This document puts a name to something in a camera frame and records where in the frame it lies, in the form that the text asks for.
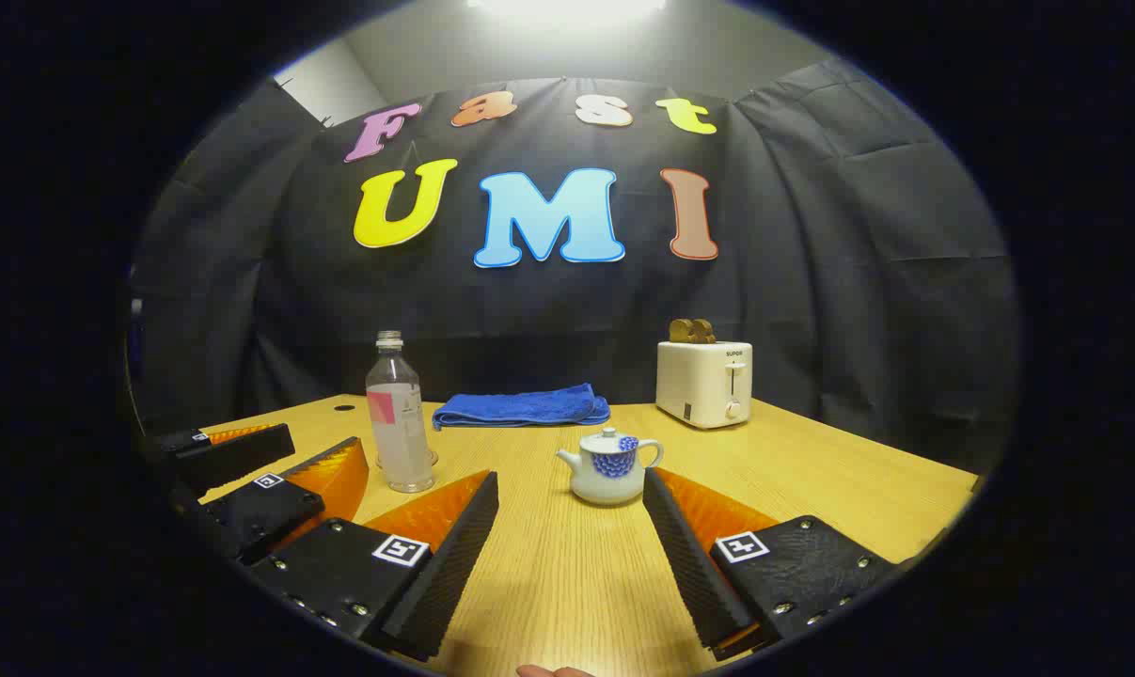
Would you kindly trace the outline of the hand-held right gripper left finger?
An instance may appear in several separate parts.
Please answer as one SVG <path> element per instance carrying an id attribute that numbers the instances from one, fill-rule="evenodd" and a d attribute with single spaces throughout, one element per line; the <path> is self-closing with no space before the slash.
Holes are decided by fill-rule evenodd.
<path id="1" fill-rule="evenodd" d="M 499 507 L 472 473 L 365 524 L 327 518 L 249 572 L 333 630 L 417 661 L 438 655 Z"/>

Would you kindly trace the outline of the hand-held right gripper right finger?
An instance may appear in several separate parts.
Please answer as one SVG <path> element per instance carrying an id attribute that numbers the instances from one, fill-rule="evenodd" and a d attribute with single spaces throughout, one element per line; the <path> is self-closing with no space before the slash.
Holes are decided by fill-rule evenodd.
<path id="1" fill-rule="evenodd" d="M 807 634 L 899 571 L 815 515 L 781 523 L 663 468 L 646 471 L 641 501 L 718 661 Z"/>

